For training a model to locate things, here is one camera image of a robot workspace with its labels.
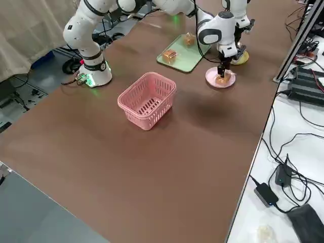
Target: white robotic arm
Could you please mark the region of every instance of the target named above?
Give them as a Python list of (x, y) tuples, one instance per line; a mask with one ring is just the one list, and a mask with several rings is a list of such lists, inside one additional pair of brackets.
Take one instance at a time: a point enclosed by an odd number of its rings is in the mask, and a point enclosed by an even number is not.
[[(123, 12), (131, 14), (138, 12), (147, 0), (81, 0), (76, 14), (64, 29), (64, 39), (73, 48), (77, 48), (84, 59), (84, 65), (79, 71), (82, 74), (81, 78), (85, 79), (90, 87), (104, 85), (112, 78), (100, 46), (92, 40), (92, 33), (115, 1)], [(217, 43), (217, 49), (223, 58), (237, 55), (237, 40), (240, 39), (242, 30), (251, 25), (246, 16), (249, 0), (222, 0), (227, 11), (220, 12), (216, 17), (195, 7), (191, 0), (152, 1), (170, 15), (184, 13), (192, 17), (197, 14), (199, 42), (205, 45)], [(240, 30), (239, 38), (235, 37), (237, 30)]]
[(112, 78), (100, 46), (92, 40), (92, 33), (113, 4), (114, 0), (81, 0), (63, 32), (65, 41), (82, 55), (84, 64), (79, 69), (80, 78), (90, 87), (105, 85)]

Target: pink basket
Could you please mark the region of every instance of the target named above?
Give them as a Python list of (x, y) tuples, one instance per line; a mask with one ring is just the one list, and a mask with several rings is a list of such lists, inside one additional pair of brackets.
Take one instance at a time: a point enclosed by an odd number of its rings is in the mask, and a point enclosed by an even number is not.
[(155, 72), (147, 72), (118, 97), (127, 119), (150, 130), (172, 107), (176, 84)]

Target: curtain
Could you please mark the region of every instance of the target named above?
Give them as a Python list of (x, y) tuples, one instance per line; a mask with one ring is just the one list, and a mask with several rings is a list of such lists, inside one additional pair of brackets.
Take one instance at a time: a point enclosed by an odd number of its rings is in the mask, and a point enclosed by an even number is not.
[(63, 30), (79, 0), (1, 0), (0, 82), (28, 73), (33, 62), (65, 44)]

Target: black power supply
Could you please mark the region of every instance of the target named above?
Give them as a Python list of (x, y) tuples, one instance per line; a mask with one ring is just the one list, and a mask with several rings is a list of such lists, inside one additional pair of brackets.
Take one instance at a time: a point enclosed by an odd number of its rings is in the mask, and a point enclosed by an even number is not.
[(266, 207), (273, 206), (279, 201), (279, 198), (273, 193), (266, 183), (257, 185), (257, 187), (254, 189), (254, 193)]
[(286, 163), (278, 166), (275, 172), (275, 183), (279, 186), (288, 187), (292, 181), (292, 168)]

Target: table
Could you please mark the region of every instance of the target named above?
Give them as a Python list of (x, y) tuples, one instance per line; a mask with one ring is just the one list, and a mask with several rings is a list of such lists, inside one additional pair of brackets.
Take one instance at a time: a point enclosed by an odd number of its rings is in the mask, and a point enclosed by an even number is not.
[[(320, 65), (324, 65), (324, 56), (321, 55), (324, 51), (324, 38), (316, 37), (316, 41), (320, 41), (318, 60)], [(305, 68), (311, 68), (315, 71), (322, 71), (316, 64), (311, 64)], [(286, 90), (287, 84), (281, 84), (279, 90)], [(272, 131), (272, 144), (276, 152), (279, 151), (282, 144), (288, 142), (296, 133), (315, 133), (324, 136), (324, 129), (315, 127), (306, 122), (299, 113), (299, 103), (288, 100), (286, 96), (280, 95), (275, 99), (275, 125)], [(302, 103), (303, 115), (316, 124), (324, 125), (324, 108)], [(263, 133), (263, 138), (269, 144), (269, 131), (273, 122), (273, 114), (270, 115)], [(312, 136), (300, 136), (294, 140), (292, 144), (285, 147), (281, 153), (281, 158), (284, 160), (286, 153), (289, 153), (289, 158), (298, 168), (299, 172), (304, 176), (313, 180), (324, 182), (322, 172), (324, 171), (323, 158), (324, 141)], [(258, 182), (267, 182), (268, 178), (274, 171), (277, 163), (269, 155), (269, 152), (262, 142), (259, 144), (251, 175), (257, 179)], [(299, 182), (293, 181), (296, 188), (302, 188)], [(254, 182), (249, 179), (242, 195), (240, 206), (238, 208), (234, 224), (228, 243), (247, 242), (256, 237), (256, 232), (260, 226), (271, 226), (276, 233), (278, 242), (299, 242), (292, 226), (284, 214), (276, 210), (276, 208), (265, 208), (261, 201), (254, 194)], [(278, 205), (284, 210), (288, 210), (294, 204), (287, 199), (281, 188), (271, 182), (271, 188), (279, 197)], [(323, 195), (314, 187), (310, 186), (312, 190), (309, 204), (315, 209), (318, 216), (324, 222), (324, 211), (322, 210)], [(292, 197), (290, 190), (286, 190), (289, 196)]]
[[(2, 134), (0, 160), (113, 243), (223, 242), (271, 107), (271, 80), (291, 45), (282, 23), (297, 7), (251, 2), (257, 22), (243, 38), (251, 58), (233, 67), (237, 82), (221, 91), (205, 83), (212, 63), (183, 74), (155, 61), (194, 31), (193, 18), (147, 17), (107, 49), (109, 85), (57, 89)], [(174, 80), (178, 93), (144, 132), (117, 97), (148, 71)]]

